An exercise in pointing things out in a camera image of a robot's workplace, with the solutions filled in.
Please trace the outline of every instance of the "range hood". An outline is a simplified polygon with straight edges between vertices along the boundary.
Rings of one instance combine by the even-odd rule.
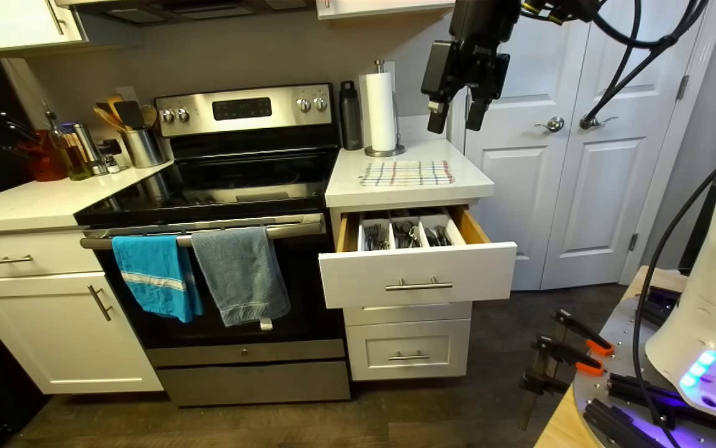
[[[56,4],[61,9],[74,9],[133,26],[314,11],[314,0],[56,0]]]

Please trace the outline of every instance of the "gray floor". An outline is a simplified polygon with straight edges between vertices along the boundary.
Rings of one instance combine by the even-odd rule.
[[[521,377],[556,311],[603,329],[624,289],[593,287],[516,294],[475,304],[471,375],[452,382],[362,385],[348,403],[174,408],[163,396],[62,396],[9,447],[533,447],[558,407],[537,402]]]

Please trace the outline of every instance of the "white wall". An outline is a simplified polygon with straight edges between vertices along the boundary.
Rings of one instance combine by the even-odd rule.
[[[43,107],[99,126],[93,116],[120,86],[142,101],[174,93],[355,81],[373,60],[395,63],[400,116],[426,116],[421,81],[430,42],[449,39],[446,14],[319,24],[317,14],[142,29],[128,50],[32,57],[16,86],[43,126]]]
[[[664,234],[666,224],[675,219],[684,200],[713,168],[716,168],[716,50],[711,55],[711,68],[703,81],[700,103],[691,113],[691,122],[687,127],[684,146],[675,165],[669,190],[662,200],[662,210],[660,210],[660,217],[650,239],[650,250],[645,251],[645,265],[653,259],[660,236]],[[672,236],[660,266],[666,266],[666,269],[680,266],[697,217],[700,217],[700,205],[690,212],[690,217],[681,223],[681,228]]]

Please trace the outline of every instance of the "blue light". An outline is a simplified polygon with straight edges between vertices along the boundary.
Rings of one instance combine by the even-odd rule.
[[[691,375],[694,378],[702,378],[702,377],[706,377],[706,367],[694,363],[694,367],[690,368],[690,375]]]
[[[700,385],[700,378],[694,378],[694,377],[681,378],[681,389],[694,389],[697,385]]]
[[[716,361],[716,352],[703,352],[700,360],[702,367],[711,367],[713,361]]]

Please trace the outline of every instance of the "blue towel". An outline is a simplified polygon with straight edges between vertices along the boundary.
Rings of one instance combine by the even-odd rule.
[[[195,233],[191,250],[224,326],[288,315],[287,284],[266,230]]]
[[[190,251],[179,251],[176,236],[114,236],[114,261],[138,304],[183,325],[204,315],[195,287]]]

